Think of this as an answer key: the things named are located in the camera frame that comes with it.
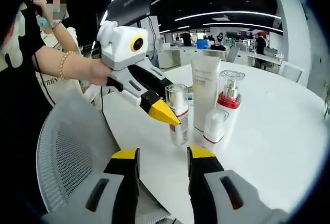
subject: camera lens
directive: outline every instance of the camera lens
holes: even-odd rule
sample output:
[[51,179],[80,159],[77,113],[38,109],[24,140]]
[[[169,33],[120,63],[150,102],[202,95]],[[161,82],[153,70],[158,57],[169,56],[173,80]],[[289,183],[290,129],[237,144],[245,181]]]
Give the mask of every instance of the camera lens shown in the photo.
[[143,46],[143,39],[139,38],[134,42],[133,49],[134,49],[134,51],[137,51],[137,50],[141,49],[142,46]]

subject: yellow camera ring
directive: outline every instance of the yellow camera ring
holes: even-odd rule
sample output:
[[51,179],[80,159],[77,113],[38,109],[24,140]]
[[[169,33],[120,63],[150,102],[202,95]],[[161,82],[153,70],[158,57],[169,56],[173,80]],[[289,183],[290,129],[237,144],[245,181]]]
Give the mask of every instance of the yellow camera ring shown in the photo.
[[139,51],[143,46],[143,37],[142,36],[136,36],[133,39],[133,42],[130,44],[130,50],[133,52]]

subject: white round table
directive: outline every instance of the white round table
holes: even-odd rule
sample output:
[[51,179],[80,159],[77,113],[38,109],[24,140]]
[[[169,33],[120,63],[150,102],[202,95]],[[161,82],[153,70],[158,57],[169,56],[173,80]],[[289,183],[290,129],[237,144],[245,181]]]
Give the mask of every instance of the white round table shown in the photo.
[[[263,70],[221,62],[222,70],[246,76],[234,133],[218,149],[217,158],[225,169],[255,186],[268,207],[290,213],[312,186],[327,150],[323,100]],[[191,65],[166,76],[174,83],[192,85]],[[104,114],[120,148],[140,148],[140,180],[148,190],[178,220],[193,223],[187,151],[172,144],[169,126],[117,93],[104,97]],[[192,129],[192,118],[189,121]]]

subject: gold bracelet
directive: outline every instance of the gold bracelet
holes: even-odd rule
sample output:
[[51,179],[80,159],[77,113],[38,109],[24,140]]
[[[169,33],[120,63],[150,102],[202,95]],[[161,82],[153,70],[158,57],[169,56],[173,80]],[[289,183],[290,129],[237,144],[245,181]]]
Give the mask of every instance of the gold bracelet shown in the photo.
[[62,81],[67,81],[67,80],[64,78],[64,76],[63,76],[63,65],[64,65],[64,62],[65,62],[65,60],[67,59],[67,57],[68,57],[69,55],[72,55],[72,54],[74,54],[73,51],[68,51],[68,52],[66,52],[66,53],[64,54],[63,58],[61,59],[61,62],[60,62],[60,70],[59,70],[59,72],[60,72],[60,79],[61,79]]

